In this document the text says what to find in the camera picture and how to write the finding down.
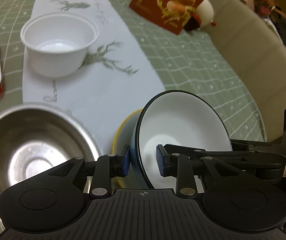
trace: white disposable bowl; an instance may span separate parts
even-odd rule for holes
[[[21,30],[30,67],[52,78],[76,71],[97,37],[98,27],[94,22],[70,13],[37,16],[27,21]]]
[[[176,178],[160,175],[158,144],[175,144],[206,151],[231,151],[230,137],[214,109],[200,97],[169,90],[143,108],[130,144],[131,163],[139,181],[149,188],[176,188]]]

